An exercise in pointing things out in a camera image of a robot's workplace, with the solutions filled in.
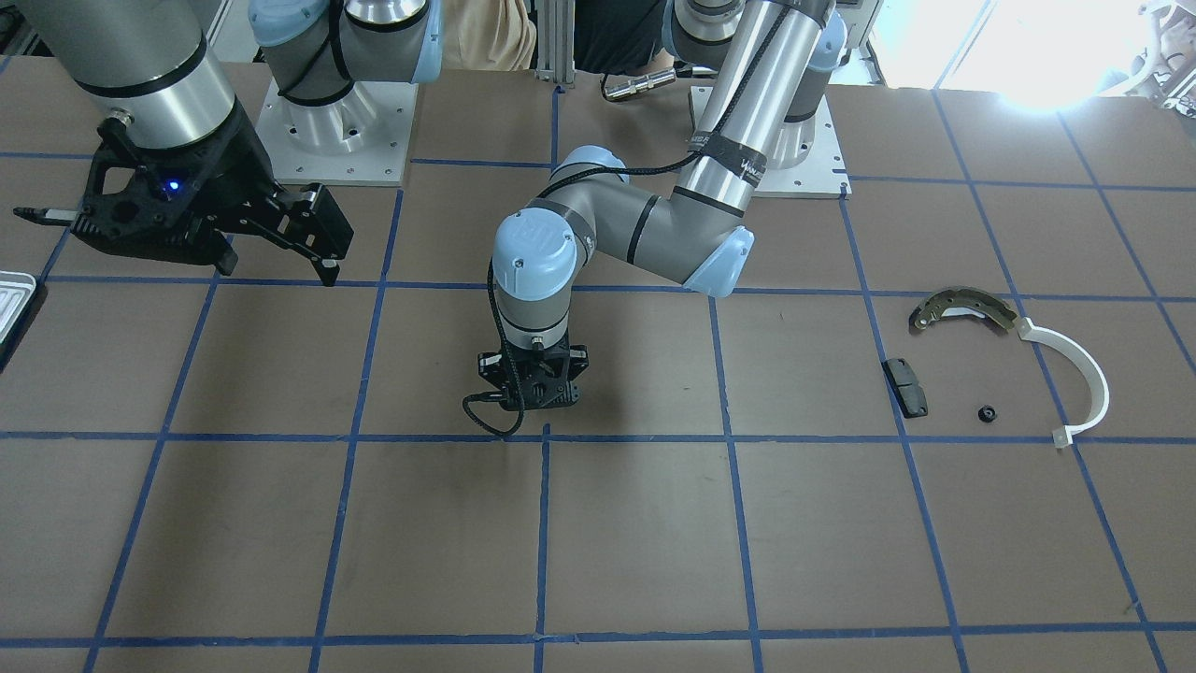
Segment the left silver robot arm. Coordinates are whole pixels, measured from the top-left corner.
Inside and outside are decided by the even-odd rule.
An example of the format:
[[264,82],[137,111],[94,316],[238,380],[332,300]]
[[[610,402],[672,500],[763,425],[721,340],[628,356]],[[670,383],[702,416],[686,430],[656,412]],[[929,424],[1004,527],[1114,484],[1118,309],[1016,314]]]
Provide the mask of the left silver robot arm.
[[801,121],[825,88],[823,59],[840,47],[840,25],[832,1],[666,4],[663,45],[718,73],[684,157],[663,166],[675,188],[635,186],[637,169],[585,145],[504,218],[487,279],[500,345],[477,357],[492,390],[470,402],[524,412],[579,400],[576,377],[588,359],[569,337],[570,298],[597,253],[694,293],[730,295],[755,241],[748,204],[782,128]]

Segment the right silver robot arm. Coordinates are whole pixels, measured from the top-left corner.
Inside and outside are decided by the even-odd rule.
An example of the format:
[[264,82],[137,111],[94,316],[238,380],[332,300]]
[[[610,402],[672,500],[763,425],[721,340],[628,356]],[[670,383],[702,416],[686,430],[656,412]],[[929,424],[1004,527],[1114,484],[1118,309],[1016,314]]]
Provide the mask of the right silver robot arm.
[[[185,1],[22,1],[17,8],[103,118],[77,209],[14,208],[103,253],[234,273],[227,235],[256,235],[332,287],[354,238],[323,183],[283,188]],[[431,82],[440,1],[254,1],[254,38],[300,145],[358,149],[376,135],[364,82]]]

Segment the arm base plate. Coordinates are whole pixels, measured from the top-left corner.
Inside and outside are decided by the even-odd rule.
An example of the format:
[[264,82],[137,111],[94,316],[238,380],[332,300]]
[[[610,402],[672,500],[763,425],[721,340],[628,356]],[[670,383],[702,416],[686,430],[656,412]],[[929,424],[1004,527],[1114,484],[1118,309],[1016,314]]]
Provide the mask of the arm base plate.
[[356,82],[341,100],[305,108],[266,90],[255,129],[277,183],[303,186],[399,186],[419,86]]
[[730,172],[702,158],[682,170],[676,186],[685,192],[703,194],[731,208],[748,208],[752,197],[831,197],[850,191],[836,131],[826,99],[811,118],[786,122],[794,81],[759,79],[744,90],[734,106],[724,102],[724,84],[715,88],[691,88],[695,112],[692,127],[712,131],[730,109],[730,118],[720,131],[730,139],[759,149],[765,157],[765,171],[753,189],[731,178]]

